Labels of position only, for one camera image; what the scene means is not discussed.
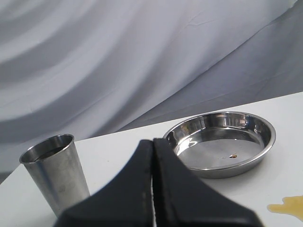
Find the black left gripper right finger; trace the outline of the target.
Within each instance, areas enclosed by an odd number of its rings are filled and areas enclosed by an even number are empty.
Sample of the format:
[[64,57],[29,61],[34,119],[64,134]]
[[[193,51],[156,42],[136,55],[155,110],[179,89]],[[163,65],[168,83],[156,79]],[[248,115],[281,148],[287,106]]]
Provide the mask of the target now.
[[260,227],[255,212],[202,182],[166,139],[153,140],[152,189],[159,227]]

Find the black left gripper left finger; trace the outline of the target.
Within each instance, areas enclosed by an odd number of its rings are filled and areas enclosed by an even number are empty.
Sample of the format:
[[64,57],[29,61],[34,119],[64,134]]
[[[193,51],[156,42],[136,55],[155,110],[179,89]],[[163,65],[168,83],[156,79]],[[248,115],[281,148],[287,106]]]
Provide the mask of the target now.
[[151,227],[153,144],[141,140],[123,169],[101,190],[68,208],[56,227]]

